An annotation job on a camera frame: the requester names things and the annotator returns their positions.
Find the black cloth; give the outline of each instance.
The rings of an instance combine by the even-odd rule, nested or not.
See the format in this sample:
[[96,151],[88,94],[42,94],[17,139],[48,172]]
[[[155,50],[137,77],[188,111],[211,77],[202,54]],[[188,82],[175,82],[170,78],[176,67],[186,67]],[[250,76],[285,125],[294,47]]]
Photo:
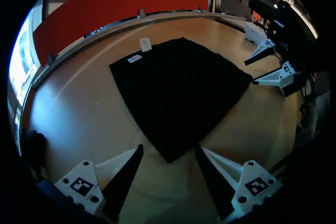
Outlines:
[[[135,55],[142,58],[130,63]],[[218,124],[252,77],[206,47],[179,38],[110,65],[136,123],[167,162]]]

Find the white tag on cloth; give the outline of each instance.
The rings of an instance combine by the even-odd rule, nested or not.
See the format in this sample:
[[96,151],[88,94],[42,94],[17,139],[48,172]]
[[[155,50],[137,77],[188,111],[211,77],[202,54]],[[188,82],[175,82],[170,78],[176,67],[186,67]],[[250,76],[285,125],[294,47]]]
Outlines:
[[140,38],[140,45],[141,45],[141,50],[143,52],[147,52],[152,49],[152,46],[150,45],[149,37]]
[[142,57],[140,56],[140,55],[135,55],[135,56],[133,56],[132,58],[129,58],[128,59],[128,62],[129,63],[133,63],[133,62],[135,62],[135,61],[137,61],[137,60],[139,60],[139,59],[141,59]]

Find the screw hole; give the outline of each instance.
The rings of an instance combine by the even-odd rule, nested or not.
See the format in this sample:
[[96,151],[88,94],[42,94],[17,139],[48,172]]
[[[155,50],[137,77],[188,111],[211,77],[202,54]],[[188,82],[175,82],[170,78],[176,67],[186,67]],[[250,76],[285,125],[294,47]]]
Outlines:
[[91,197],[91,202],[98,203],[99,202],[99,198],[97,196],[92,196]]
[[83,204],[78,203],[77,206],[78,206],[79,209],[85,210],[85,206]]
[[74,198],[71,197],[70,195],[67,196],[69,200],[71,200],[72,202],[74,201]]
[[245,196],[241,196],[238,198],[239,203],[245,203],[247,201],[247,198]]

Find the ceiling light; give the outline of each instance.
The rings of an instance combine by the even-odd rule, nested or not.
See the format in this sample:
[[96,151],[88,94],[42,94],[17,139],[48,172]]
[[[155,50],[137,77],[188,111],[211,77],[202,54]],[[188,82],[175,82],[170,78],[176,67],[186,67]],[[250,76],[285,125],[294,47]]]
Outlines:
[[318,38],[318,33],[316,32],[314,26],[308,21],[308,19],[302,14],[302,12],[294,6],[293,3],[291,3],[290,1],[288,0],[283,0],[285,1],[286,3],[288,3],[291,8],[295,11],[296,14],[299,15],[299,17],[304,21],[304,23],[308,26],[309,30],[312,32],[312,34],[314,35],[315,38]]

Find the red wall panel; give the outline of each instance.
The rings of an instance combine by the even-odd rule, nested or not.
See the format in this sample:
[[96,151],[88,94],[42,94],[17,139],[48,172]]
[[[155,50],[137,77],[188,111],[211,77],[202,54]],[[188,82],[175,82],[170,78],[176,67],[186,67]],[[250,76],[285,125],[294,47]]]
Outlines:
[[47,55],[56,56],[80,37],[106,24],[146,13],[208,9],[208,0],[69,0],[34,31],[34,44],[41,65]]

